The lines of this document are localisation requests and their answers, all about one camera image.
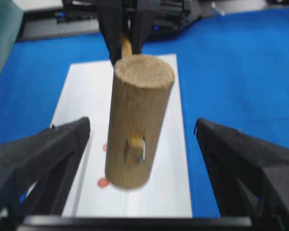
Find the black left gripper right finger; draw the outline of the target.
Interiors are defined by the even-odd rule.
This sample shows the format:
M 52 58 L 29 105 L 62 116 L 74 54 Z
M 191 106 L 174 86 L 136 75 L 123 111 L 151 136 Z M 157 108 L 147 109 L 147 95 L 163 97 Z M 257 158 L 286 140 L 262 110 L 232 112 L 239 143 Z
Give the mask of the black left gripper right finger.
M 221 218 L 289 231 L 289 148 L 204 118 L 194 133 Z

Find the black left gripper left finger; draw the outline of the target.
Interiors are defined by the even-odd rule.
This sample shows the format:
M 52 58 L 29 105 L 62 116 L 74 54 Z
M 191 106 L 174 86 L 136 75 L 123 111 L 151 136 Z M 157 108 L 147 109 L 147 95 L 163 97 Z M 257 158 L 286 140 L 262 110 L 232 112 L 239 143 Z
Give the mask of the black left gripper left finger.
M 47 128 L 0 145 L 0 220 L 28 215 L 61 215 L 87 142 L 90 120 Z

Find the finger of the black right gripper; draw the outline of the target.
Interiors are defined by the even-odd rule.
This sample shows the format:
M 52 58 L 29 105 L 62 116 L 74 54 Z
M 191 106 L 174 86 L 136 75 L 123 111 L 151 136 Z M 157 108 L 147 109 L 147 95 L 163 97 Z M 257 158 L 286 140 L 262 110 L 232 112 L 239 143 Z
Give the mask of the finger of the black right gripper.
M 99 30 L 109 51 L 112 65 L 121 59 L 122 1 L 97 1 Z
M 141 54 L 159 8 L 158 0 L 138 0 L 131 18 L 131 47 L 133 54 Z

